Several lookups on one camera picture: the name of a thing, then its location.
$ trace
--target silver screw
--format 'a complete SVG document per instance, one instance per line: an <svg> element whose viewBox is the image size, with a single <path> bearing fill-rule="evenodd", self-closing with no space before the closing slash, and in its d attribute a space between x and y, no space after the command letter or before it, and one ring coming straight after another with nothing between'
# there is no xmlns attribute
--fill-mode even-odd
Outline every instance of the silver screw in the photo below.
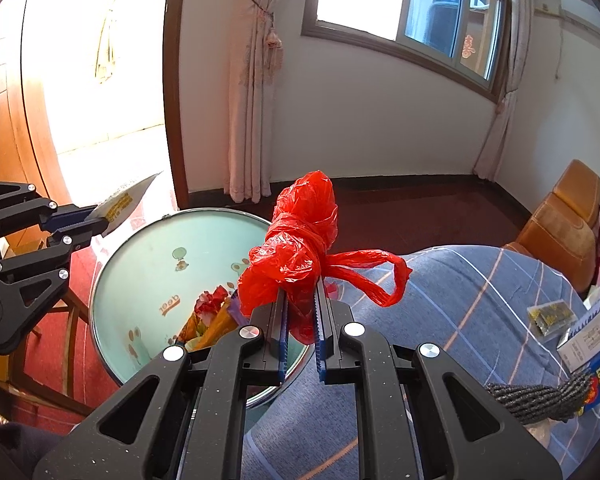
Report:
<svg viewBox="0 0 600 480"><path fill-rule="evenodd" d="M260 335L260 329L257 326L247 325L240 329L240 337L244 339L253 339Z"/></svg>
<svg viewBox="0 0 600 480"><path fill-rule="evenodd" d="M420 346L420 354L428 358L438 357L440 355L440 348L433 343L424 343L424 345Z"/></svg>
<svg viewBox="0 0 600 480"><path fill-rule="evenodd" d="M344 326L344 333L352 337L358 337L365 333L365 326L360 323L347 323Z"/></svg>
<svg viewBox="0 0 600 480"><path fill-rule="evenodd" d="M162 352L162 357L167 359L167 361L177 361L181 359L183 355L184 348L178 345L167 346Z"/></svg>

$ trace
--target window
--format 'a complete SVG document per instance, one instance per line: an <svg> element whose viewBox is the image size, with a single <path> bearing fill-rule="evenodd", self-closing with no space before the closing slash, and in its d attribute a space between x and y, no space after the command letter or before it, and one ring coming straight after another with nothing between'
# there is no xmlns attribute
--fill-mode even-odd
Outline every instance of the window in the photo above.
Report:
<svg viewBox="0 0 600 480"><path fill-rule="evenodd" d="M306 0L302 33L442 73L497 100L507 0Z"/></svg>

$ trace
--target brown leather chair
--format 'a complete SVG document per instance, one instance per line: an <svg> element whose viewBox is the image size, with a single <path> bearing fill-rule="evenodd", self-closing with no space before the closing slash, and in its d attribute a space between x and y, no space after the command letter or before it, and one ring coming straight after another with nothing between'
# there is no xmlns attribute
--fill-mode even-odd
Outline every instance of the brown leather chair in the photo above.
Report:
<svg viewBox="0 0 600 480"><path fill-rule="evenodd" d="M600 177L572 160L558 183L506 249L559 270L578 292L588 290L596 271Z"/></svg>

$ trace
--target window frame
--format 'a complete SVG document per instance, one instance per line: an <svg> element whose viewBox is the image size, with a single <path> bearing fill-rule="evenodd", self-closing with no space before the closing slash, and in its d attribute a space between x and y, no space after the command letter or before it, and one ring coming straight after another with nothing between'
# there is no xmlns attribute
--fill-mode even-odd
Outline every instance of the window frame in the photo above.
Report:
<svg viewBox="0 0 600 480"><path fill-rule="evenodd" d="M398 30L406 30L410 1L402 0ZM449 58L442 53L437 53L430 46L408 38L406 35L402 35L394 41L375 36L363 30L346 27L345 25L319 21L317 19L318 0L305 0L304 2L301 35L323 40L339 41L398 57L399 59L412 62L432 72L443 75L497 103L504 93L506 82L511 18L510 0L499 1L498 39L494 46L494 52L491 54L493 56L493 62L491 63L492 77L489 80L485 80L469 67L465 67L460 63L461 57L459 53L462 49L464 39L459 41L458 37L466 29L470 0L461 0L453 58Z"/></svg>

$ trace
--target window sill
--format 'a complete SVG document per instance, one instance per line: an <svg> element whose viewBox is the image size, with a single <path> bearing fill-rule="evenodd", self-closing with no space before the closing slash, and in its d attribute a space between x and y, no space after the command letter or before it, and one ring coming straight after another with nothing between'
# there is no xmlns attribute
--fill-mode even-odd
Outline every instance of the window sill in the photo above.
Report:
<svg viewBox="0 0 600 480"><path fill-rule="evenodd" d="M341 43L360 46L362 48L368 48L369 50L381 52L382 54L394 56L451 79L451 81L455 81L456 83L465 86L469 90L486 97L488 100L494 103L499 101L501 85L498 84L498 77L496 77L496 81L494 81L492 89L489 89L475 81L472 81L467 76L456 72L451 67L445 66L442 63L426 57L424 54L414 52L413 50L410 50L395 41L379 38L365 32L349 32L348 30L343 30L344 27L336 28L338 27L337 25L334 25L333 27L328 25L331 24L321 25L320 23L307 23L307 20L303 20L301 35L310 38L319 38L322 40L339 41Z"/></svg>

